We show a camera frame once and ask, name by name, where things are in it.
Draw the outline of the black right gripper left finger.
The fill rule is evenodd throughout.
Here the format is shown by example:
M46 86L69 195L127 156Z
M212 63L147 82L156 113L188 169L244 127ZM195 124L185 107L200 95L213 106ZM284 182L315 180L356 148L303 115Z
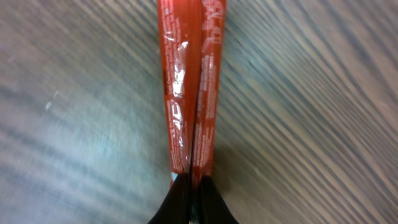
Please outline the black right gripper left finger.
M148 224L189 224L190 177L179 174Z

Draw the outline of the red stick packet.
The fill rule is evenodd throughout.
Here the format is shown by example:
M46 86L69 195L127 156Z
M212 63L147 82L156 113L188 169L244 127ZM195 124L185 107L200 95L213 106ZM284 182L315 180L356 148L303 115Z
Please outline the red stick packet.
M158 0L172 178L211 175L226 0Z

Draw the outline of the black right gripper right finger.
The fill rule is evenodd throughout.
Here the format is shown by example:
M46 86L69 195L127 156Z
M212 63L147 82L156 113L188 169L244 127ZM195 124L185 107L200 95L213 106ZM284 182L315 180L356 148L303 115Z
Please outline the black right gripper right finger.
M239 224L209 175L202 177L197 196L200 224Z

